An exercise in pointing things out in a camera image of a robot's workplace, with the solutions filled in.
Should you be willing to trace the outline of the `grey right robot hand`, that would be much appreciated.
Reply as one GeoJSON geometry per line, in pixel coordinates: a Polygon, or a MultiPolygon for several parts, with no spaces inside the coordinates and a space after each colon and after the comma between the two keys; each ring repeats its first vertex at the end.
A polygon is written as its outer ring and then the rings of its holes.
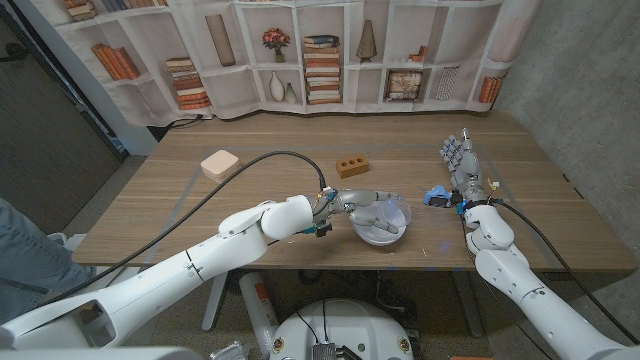
{"type": "Polygon", "coordinates": [[[482,169],[473,150],[469,131],[463,128],[459,138],[450,135],[444,140],[439,154],[450,172],[453,187],[462,194],[463,199],[487,203],[482,169]]]}

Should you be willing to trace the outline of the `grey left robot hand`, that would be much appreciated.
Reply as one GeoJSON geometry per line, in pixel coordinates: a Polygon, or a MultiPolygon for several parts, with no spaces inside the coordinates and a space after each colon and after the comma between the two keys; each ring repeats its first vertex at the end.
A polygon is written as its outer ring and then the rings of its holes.
{"type": "Polygon", "coordinates": [[[402,197],[393,192],[365,189],[337,190],[327,187],[318,194],[315,201],[310,201],[314,233],[317,237],[325,236],[332,230],[330,216],[346,213],[354,224],[376,227],[391,234],[397,234],[399,228],[396,225],[382,220],[376,214],[368,214],[364,208],[398,200],[402,200],[402,197]]]}

